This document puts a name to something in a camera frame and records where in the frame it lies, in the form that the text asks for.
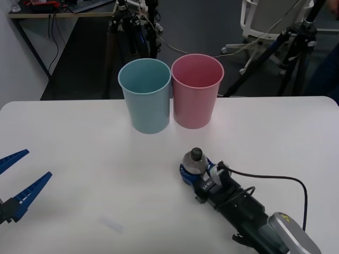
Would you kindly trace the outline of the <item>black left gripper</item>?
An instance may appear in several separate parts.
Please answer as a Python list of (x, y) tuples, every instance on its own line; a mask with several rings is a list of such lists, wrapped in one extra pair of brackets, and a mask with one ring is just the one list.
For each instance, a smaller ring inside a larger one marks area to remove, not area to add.
[[(25, 149), (1, 158), (0, 174), (4, 173), (28, 153), (29, 150)], [(12, 221), (18, 222), (27, 212), (29, 206), (36, 199), (51, 177), (52, 173), (47, 172), (16, 196), (11, 197), (6, 202), (1, 201), (1, 224), (4, 222), (10, 223)]]

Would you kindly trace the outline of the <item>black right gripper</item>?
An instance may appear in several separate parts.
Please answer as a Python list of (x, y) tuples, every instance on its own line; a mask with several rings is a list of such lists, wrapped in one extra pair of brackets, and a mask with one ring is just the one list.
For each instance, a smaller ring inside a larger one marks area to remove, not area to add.
[(180, 164), (180, 175), (189, 186), (195, 183), (196, 198), (200, 203), (209, 203), (219, 212), (236, 230), (242, 232), (245, 225), (257, 231), (266, 224), (267, 214), (265, 207), (253, 197), (256, 190), (254, 186), (243, 189), (239, 183), (233, 180), (228, 172), (222, 172), (221, 184), (217, 184), (211, 177), (204, 180), (204, 175), (216, 175), (218, 167), (207, 158), (208, 165), (201, 174), (188, 172), (183, 164)]

